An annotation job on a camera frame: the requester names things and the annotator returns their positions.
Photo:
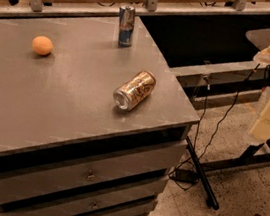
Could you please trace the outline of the orange fruit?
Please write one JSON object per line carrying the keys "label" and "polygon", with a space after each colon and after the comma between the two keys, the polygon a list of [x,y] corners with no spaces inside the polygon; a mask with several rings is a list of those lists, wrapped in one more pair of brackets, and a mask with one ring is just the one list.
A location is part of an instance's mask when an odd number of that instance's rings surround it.
{"label": "orange fruit", "polygon": [[41,56],[49,55],[53,49],[52,41],[45,36],[37,36],[33,39],[33,51]]}

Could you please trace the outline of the gold soda can lying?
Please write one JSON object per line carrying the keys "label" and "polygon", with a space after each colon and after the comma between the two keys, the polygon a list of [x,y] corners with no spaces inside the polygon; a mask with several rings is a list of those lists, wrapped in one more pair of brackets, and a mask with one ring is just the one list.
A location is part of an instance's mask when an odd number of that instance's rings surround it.
{"label": "gold soda can lying", "polygon": [[148,70],[142,71],[115,89],[113,99],[118,108],[130,111],[148,97],[155,86],[156,79],[154,75]]}

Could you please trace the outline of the blue silver redbull can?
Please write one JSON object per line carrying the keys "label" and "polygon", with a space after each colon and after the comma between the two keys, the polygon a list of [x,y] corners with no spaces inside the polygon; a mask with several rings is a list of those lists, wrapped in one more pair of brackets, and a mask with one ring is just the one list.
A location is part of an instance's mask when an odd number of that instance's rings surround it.
{"label": "blue silver redbull can", "polygon": [[135,8],[133,5],[122,5],[119,9],[119,36],[118,45],[130,47],[132,44],[134,23],[135,23]]}

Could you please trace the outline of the black power adapter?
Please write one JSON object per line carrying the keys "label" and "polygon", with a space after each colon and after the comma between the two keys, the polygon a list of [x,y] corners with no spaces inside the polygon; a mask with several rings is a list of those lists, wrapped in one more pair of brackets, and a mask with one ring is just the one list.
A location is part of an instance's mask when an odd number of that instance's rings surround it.
{"label": "black power adapter", "polygon": [[175,181],[187,182],[187,183],[197,183],[198,174],[194,171],[177,169],[172,175]]}

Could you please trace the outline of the grey drawer cabinet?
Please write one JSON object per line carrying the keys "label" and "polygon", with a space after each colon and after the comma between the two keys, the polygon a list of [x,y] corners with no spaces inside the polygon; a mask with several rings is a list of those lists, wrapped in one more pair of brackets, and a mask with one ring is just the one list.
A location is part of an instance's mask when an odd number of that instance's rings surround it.
{"label": "grey drawer cabinet", "polygon": [[[115,18],[0,20],[0,216],[149,213],[198,115],[145,26],[118,46]],[[33,51],[48,37],[50,54]],[[130,111],[113,92],[156,86]]]}

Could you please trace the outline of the black table leg frame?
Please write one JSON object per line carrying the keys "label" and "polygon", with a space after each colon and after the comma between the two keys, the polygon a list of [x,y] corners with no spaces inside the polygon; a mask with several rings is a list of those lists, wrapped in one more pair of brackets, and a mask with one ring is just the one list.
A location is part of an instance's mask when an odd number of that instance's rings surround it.
{"label": "black table leg frame", "polygon": [[194,164],[194,172],[198,174],[198,179],[201,180],[202,186],[205,189],[205,193],[207,195],[206,203],[209,207],[212,207],[214,210],[219,209],[219,202],[216,200],[216,196],[214,195],[213,189],[210,186],[207,179],[206,172],[220,171],[220,170],[230,170],[230,169],[238,169],[244,167],[250,167],[253,165],[270,164],[270,139],[265,143],[260,144],[259,146],[249,146],[238,158],[234,159],[226,159],[213,161],[202,164],[199,161],[199,158],[192,146],[192,142],[189,137],[186,137],[187,141],[187,150],[190,154],[190,159]]}

